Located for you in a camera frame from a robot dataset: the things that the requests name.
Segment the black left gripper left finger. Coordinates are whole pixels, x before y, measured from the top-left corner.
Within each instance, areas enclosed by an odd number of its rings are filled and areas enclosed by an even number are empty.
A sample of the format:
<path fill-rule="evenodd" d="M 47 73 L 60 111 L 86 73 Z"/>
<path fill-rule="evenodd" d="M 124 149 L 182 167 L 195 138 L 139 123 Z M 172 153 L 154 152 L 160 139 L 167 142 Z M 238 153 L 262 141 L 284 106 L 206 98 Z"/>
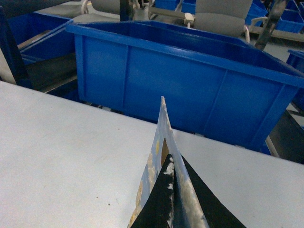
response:
<path fill-rule="evenodd" d="M 172 228 L 174 218 L 173 158 L 167 155 L 155 185 L 132 228 Z"/>

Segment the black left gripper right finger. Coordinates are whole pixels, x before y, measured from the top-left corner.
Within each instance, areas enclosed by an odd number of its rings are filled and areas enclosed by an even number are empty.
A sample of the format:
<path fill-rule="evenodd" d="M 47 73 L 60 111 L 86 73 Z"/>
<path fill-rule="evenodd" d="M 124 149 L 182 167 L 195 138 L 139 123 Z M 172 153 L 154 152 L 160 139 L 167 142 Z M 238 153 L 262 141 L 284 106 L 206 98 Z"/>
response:
<path fill-rule="evenodd" d="M 183 161 L 209 227 L 244 228 L 245 225 L 220 202 L 188 161 L 186 159 Z"/>

